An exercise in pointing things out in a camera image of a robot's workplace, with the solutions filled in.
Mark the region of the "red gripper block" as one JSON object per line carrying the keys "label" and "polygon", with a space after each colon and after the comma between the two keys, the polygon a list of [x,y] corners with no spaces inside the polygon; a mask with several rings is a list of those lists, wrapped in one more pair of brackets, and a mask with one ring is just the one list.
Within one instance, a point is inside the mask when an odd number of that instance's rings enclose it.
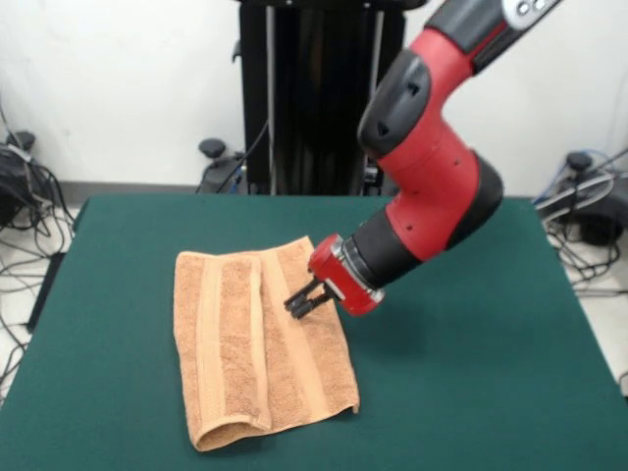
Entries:
{"label": "red gripper block", "polygon": [[326,289],[321,294],[309,296],[322,283],[352,316],[365,315],[384,300],[385,291],[382,288],[370,288],[358,275],[344,243],[340,235],[329,235],[310,255],[308,268],[315,278],[284,303],[286,311],[292,312],[294,319],[302,319],[331,299]]}

